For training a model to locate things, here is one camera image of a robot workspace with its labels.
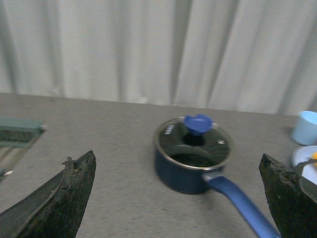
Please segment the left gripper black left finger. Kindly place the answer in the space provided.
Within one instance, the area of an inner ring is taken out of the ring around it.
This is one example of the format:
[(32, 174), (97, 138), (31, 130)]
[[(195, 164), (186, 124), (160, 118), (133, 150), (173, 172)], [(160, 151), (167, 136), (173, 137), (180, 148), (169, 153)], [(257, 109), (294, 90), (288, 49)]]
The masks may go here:
[(96, 172), (88, 151), (0, 215), (2, 238), (74, 238), (81, 225)]

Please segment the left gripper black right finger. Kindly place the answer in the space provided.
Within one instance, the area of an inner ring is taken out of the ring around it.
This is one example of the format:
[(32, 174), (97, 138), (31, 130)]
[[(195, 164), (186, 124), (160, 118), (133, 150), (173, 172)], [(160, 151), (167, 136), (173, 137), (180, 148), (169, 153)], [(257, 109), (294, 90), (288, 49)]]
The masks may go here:
[(263, 154), (259, 171), (270, 213), (283, 238), (317, 236), (317, 185), (302, 176), (308, 159), (291, 169)]

